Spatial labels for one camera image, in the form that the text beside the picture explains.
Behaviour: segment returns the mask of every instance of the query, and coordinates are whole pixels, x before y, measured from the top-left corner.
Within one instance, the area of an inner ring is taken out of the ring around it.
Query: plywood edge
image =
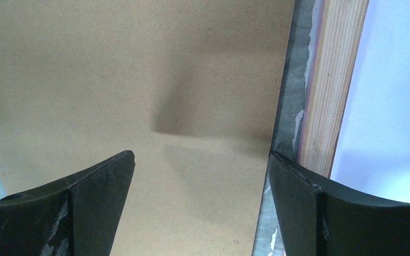
[[[306,103],[299,163],[329,177],[369,0],[327,0]]]

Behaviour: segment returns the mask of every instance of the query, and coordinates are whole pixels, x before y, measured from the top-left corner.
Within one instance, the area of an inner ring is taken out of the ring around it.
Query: peeling paint
[[[265,189],[265,191],[263,191],[263,195],[268,194],[268,192],[270,192],[270,191],[271,191],[271,186],[268,186],[268,187]]]
[[[60,246],[56,249],[55,255],[53,255],[54,246],[49,245],[49,242],[54,238],[54,236],[57,233],[57,229],[59,228],[60,221],[63,218],[65,218],[67,214],[68,214],[68,200],[66,198],[64,204],[62,205],[62,208],[59,211],[59,214],[57,215],[57,219],[55,223],[52,225],[50,236],[46,240],[46,243],[40,252],[40,256],[68,256],[68,238],[65,238],[62,240]]]
[[[276,229],[276,231],[274,232],[274,234],[271,236],[271,250],[272,250],[272,252],[270,252],[270,253],[268,254],[268,256],[273,256],[275,238],[277,237],[277,231],[278,231],[278,230]]]
[[[319,36],[319,23],[320,23],[320,10],[322,7],[323,0],[316,0],[313,5],[312,11],[312,28],[310,30],[310,43],[309,43],[309,58],[307,59],[307,66],[305,71],[305,90],[307,91],[308,86],[312,83],[310,80],[312,78],[313,66],[315,62],[315,56],[318,47],[318,36]]]
[[[52,225],[52,229],[50,231],[50,237],[48,238],[48,241],[50,241],[54,235],[56,235],[57,228],[59,227],[60,220],[65,218],[68,213],[68,202],[65,200],[64,205],[62,205],[62,208],[60,209],[59,215],[57,216],[56,222]]]
[[[326,219],[324,216],[323,216],[323,237],[325,238],[326,241],[328,241],[329,230],[328,230],[328,226],[326,225]]]
[[[301,109],[301,111],[295,117],[295,133],[293,135],[293,139],[291,140],[291,143],[293,144],[293,152],[296,150],[296,138],[298,137],[299,124],[301,123],[301,119],[303,118],[303,116],[304,109]]]

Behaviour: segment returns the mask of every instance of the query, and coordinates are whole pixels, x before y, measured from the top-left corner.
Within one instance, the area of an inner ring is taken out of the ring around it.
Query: beige cardboard
[[[0,1],[7,192],[130,149],[112,255],[250,255],[292,9]]]

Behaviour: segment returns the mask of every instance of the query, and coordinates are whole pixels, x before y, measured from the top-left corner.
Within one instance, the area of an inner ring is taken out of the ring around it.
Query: white wall
[[[410,202],[408,0],[370,0],[331,179]]]

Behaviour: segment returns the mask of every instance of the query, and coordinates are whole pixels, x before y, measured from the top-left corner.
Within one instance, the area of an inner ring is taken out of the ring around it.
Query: wooden board
[[[299,163],[329,177],[368,0],[328,0],[309,86]]]

